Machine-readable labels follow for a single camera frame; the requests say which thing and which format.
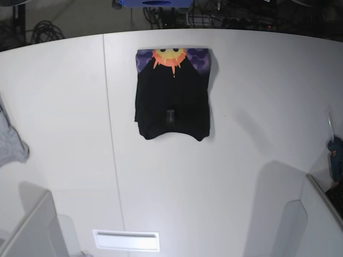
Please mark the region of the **white cabinet left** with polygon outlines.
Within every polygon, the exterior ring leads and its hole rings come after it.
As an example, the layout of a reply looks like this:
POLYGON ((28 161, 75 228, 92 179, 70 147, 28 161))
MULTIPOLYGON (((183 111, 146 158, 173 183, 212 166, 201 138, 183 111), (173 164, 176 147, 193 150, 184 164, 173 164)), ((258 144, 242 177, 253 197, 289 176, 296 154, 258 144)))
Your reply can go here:
POLYGON ((69 256, 50 190, 19 184, 25 214, 1 245, 1 256, 69 256))

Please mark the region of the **blue glue gun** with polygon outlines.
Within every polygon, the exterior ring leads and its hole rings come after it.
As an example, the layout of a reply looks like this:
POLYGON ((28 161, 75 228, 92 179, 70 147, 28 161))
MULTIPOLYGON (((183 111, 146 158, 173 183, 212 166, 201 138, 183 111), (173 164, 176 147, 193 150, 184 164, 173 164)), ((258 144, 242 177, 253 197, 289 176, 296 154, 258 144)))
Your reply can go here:
POLYGON ((334 136, 327 144, 330 152, 330 173, 334 182, 342 180, 342 140, 334 136))

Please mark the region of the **black keyboard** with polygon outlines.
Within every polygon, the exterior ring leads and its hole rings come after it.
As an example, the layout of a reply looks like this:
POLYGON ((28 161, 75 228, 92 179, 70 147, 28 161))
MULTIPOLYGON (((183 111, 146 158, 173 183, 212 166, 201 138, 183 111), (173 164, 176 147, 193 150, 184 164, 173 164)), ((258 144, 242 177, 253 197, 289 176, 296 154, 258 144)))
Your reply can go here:
POLYGON ((343 214, 342 195, 342 184, 338 184, 326 192, 326 196, 329 198, 330 202, 333 204, 334 208, 340 214, 341 217, 343 214))

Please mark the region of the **black T-shirt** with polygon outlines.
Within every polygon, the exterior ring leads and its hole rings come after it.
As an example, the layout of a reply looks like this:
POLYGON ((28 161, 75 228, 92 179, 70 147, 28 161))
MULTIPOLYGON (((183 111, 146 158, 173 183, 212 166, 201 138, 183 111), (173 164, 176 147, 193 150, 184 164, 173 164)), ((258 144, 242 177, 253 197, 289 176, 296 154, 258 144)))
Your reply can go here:
POLYGON ((138 50, 136 68, 135 122, 141 136, 182 133, 202 141, 210 135, 209 49, 138 50))

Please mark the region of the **white partition right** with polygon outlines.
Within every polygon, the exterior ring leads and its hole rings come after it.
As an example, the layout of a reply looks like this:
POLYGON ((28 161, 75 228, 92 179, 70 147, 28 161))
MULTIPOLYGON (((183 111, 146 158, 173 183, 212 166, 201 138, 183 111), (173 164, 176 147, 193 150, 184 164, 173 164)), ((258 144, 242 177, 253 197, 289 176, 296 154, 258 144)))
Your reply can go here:
POLYGON ((342 219, 311 175, 286 204, 282 256, 342 256, 342 219))

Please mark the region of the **white table slot plate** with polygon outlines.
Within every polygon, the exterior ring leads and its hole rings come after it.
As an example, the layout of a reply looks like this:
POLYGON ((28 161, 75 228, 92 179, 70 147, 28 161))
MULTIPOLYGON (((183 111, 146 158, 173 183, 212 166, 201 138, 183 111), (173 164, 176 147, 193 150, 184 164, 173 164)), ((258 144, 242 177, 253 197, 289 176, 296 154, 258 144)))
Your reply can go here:
POLYGON ((160 252, 158 232, 93 230, 93 236, 98 249, 160 252))

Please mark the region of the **blue plastic box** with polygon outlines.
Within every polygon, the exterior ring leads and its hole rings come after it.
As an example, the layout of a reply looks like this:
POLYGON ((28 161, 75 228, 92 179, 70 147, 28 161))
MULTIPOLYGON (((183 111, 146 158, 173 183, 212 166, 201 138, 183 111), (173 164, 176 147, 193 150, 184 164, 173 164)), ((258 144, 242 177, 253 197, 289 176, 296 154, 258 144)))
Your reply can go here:
POLYGON ((122 0, 126 7, 189 7, 193 0, 122 0))

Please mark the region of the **clear glue stick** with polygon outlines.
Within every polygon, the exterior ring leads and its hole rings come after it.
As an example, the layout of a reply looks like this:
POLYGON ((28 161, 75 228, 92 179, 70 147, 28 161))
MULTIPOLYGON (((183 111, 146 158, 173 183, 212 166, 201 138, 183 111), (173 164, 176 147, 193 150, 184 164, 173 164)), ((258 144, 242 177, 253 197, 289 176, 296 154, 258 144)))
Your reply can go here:
POLYGON ((330 141, 334 141, 334 129, 332 125, 331 113, 329 110, 326 111, 326 116, 327 116, 327 125, 329 128, 330 141))

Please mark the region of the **grey cloth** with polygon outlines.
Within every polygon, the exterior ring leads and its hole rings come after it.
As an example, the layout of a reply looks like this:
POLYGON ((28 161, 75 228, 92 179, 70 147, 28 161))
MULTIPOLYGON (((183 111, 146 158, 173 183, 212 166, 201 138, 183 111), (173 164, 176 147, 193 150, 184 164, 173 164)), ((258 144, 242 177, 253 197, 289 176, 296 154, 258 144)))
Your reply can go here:
POLYGON ((29 147, 12 126, 1 99, 1 167, 11 162, 25 163, 29 158, 29 147))

